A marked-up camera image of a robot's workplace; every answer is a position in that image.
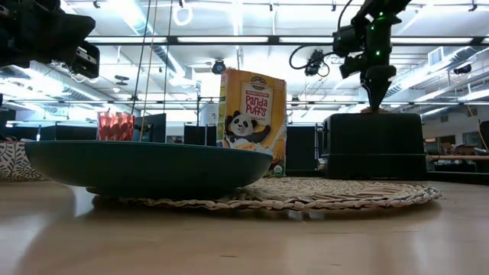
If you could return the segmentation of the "dark green plate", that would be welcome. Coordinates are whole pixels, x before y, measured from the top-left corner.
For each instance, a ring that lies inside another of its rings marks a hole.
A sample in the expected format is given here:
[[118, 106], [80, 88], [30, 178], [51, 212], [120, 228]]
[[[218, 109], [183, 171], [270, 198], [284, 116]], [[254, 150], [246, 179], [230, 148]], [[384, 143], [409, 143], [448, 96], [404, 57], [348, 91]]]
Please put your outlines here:
[[219, 197], [258, 181], [273, 159], [252, 150], [137, 141], [38, 141], [24, 149], [49, 180], [126, 198]]

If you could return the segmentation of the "yellow Panda Puffs cereal box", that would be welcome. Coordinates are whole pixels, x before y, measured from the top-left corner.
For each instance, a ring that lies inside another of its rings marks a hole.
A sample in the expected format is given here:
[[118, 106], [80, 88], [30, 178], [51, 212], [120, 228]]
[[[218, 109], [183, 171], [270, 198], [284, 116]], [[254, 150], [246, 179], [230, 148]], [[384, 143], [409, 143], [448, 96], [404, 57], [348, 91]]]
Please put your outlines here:
[[259, 73], [222, 73], [216, 145], [272, 156], [265, 173], [286, 173], [287, 83]]

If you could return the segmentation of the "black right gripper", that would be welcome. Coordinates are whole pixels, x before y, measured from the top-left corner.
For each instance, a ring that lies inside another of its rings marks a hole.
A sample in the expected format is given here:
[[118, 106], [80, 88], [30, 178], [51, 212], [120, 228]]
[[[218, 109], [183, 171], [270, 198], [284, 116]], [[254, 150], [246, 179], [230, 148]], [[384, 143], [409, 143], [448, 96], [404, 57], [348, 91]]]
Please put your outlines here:
[[[383, 112], [381, 103], [384, 100], [391, 81], [397, 73], [397, 68], [391, 65], [371, 66], [361, 73], [361, 86], [368, 95], [368, 107]], [[372, 91], [377, 91], [377, 105]]]

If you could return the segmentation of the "red faceted plastic cup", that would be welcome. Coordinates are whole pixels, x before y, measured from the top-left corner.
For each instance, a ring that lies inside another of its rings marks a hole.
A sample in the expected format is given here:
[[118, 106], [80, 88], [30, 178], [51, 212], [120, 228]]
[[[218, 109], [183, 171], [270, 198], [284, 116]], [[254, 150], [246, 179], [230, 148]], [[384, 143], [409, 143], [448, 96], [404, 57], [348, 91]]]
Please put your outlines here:
[[97, 139], [99, 141], [131, 141], [134, 119], [124, 112], [99, 112]]

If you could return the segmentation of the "white cylindrical tank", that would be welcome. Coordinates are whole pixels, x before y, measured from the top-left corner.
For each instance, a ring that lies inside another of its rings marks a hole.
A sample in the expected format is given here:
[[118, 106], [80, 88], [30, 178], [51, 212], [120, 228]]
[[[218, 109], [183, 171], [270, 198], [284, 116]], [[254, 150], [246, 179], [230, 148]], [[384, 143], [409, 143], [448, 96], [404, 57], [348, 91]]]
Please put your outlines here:
[[206, 125], [216, 125], [219, 116], [219, 105], [215, 103], [209, 103], [204, 105], [200, 109], [200, 120], [199, 123], [203, 126]]

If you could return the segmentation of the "round woven straw placemat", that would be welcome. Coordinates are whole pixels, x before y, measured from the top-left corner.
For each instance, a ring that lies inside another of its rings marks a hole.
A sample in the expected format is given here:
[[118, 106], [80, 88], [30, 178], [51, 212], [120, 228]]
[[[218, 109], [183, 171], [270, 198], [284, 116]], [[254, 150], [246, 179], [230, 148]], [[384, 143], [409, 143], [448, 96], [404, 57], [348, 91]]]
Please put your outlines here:
[[391, 209], [422, 205], [442, 193], [425, 183], [394, 183], [320, 178], [262, 178], [217, 199], [152, 199], [147, 196], [109, 195], [94, 192], [101, 200], [125, 205], [221, 210], [306, 211]]

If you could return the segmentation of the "black horizontal frame bar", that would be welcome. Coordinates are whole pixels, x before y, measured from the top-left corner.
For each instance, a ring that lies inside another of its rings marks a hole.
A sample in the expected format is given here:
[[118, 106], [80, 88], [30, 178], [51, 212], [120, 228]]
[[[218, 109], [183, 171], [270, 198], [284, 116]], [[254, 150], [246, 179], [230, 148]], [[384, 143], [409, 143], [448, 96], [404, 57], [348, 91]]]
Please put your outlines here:
[[[89, 36], [89, 43], [97, 46], [109, 45], [332, 45], [332, 36]], [[421, 37], [398, 36], [390, 42], [396, 47], [428, 46], [489, 46], [489, 36], [482, 37]]]

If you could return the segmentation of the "wooden desk top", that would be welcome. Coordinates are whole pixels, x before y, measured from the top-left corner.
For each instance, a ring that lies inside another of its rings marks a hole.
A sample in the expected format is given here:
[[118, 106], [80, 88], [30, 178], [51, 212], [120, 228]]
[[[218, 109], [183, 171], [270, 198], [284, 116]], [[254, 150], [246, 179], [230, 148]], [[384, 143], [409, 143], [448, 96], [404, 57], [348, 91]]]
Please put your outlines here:
[[426, 155], [429, 161], [438, 160], [466, 160], [466, 161], [489, 161], [489, 156], [480, 155]]

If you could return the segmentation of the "black partition panel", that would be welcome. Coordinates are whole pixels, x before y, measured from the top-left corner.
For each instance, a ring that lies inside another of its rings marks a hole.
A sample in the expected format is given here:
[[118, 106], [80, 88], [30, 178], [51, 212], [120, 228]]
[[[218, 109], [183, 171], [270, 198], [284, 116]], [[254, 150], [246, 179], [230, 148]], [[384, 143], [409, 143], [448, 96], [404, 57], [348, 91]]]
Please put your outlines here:
[[313, 126], [287, 128], [286, 174], [314, 171], [316, 161], [316, 130]]

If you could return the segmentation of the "black toaster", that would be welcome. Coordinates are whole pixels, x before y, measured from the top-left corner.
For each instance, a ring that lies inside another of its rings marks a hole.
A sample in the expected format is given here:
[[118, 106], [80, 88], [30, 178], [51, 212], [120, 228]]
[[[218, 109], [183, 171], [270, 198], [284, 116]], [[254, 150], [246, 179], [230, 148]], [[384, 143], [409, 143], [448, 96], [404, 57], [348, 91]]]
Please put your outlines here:
[[334, 180], [422, 180], [421, 117], [413, 113], [341, 113], [323, 122], [325, 176]]

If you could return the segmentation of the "white bowl with green pattern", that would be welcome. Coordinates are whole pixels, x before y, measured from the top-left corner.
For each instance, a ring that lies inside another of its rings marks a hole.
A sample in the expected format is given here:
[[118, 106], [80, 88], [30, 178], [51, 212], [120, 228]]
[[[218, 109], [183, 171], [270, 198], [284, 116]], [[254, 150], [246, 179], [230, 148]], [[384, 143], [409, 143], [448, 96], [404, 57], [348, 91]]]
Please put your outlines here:
[[0, 141], [0, 182], [45, 181], [28, 160], [25, 143]]

